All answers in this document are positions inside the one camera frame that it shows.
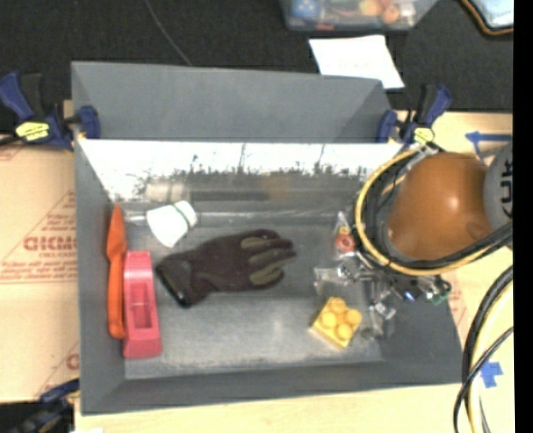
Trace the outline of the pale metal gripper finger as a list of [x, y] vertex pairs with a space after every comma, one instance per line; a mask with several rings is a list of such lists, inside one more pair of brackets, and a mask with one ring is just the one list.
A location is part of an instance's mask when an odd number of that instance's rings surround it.
[[374, 316], [377, 326], [377, 335], [380, 337], [391, 337], [395, 330], [397, 310], [378, 302], [374, 306]]
[[367, 289], [362, 286], [361, 291], [361, 311], [363, 315], [363, 322], [361, 325], [361, 333], [363, 335], [375, 334], [375, 321], [372, 311], [372, 300], [369, 298]]

